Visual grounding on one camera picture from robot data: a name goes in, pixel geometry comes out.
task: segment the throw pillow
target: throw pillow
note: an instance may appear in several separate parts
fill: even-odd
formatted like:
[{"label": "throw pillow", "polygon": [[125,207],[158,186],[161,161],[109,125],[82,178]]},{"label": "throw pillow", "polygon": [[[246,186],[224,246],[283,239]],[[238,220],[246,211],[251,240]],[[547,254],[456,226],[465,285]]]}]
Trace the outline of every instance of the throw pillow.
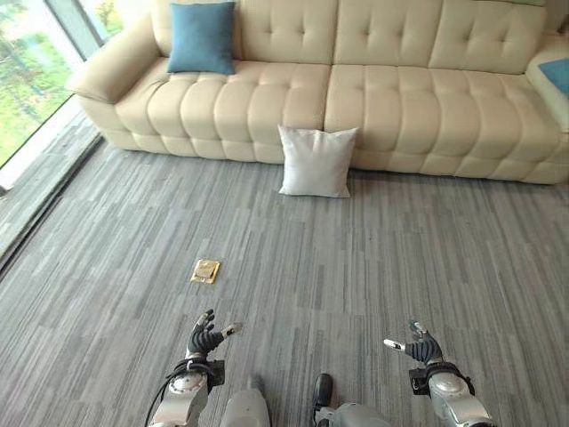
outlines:
[{"label": "throw pillow", "polygon": [[235,74],[231,53],[235,3],[172,4],[168,72]]},{"label": "throw pillow", "polygon": [[540,70],[565,95],[569,95],[569,58],[540,64]]},{"label": "throw pillow", "polygon": [[346,179],[357,129],[327,133],[279,126],[284,150],[281,194],[349,197]]}]

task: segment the blue pillow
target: blue pillow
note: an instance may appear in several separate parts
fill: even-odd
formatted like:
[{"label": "blue pillow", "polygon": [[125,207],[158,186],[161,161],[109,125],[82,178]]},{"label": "blue pillow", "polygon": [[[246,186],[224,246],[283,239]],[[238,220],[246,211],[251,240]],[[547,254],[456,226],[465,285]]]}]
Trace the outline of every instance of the blue pillow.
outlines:
[{"label": "blue pillow", "polygon": [[234,2],[172,4],[172,52],[168,72],[235,74],[231,54]]},{"label": "blue pillow", "polygon": [[569,58],[544,62],[540,70],[557,89],[569,96]]}]

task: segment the white pillow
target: white pillow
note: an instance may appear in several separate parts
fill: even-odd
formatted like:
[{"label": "white pillow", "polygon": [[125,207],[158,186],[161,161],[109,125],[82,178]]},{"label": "white pillow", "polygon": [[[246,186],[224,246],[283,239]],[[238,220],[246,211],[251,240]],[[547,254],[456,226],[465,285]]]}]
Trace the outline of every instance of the white pillow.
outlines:
[{"label": "white pillow", "polygon": [[346,178],[356,129],[327,133],[279,126],[284,150],[281,194],[349,197]]}]

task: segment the sofa armrest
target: sofa armrest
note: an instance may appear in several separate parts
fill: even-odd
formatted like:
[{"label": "sofa armrest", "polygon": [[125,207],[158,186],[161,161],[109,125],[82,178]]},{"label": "sofa armrest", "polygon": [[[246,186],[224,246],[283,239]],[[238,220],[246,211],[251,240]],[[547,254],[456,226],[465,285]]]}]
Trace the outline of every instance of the sofa armrest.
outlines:
[{"label": "sofa armrest", "polygon": [[148,14],[101,47],[66,87],[86,98],[114,104],[159,55]]},{"label": "sofa armrest", "polygon": [[525,76],[543,98],[563,133],[569,133],[569,99],[541,72],[539,65],[569,57],[569,41],[562,36],[545,36],[541,48],[530,60]]}]

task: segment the green foliage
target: green foliage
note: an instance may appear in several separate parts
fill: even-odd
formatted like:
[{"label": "green foliage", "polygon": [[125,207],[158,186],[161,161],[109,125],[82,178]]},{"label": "green foliage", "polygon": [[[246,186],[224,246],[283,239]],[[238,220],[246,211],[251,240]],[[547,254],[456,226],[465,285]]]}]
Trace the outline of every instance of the green foliage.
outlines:
[{"label": "green foliage", "polygon": [[3,23],[19,13],[8,6],[0,6],[0,165],[70,96],[63,85],[71,69],[45,34],[4,34]]},{"label": "green foliage", "polygon": [[111,36],[123,30],[123,22],[116,12],[115,0],[103,0],[95,8],[95,13]]}]

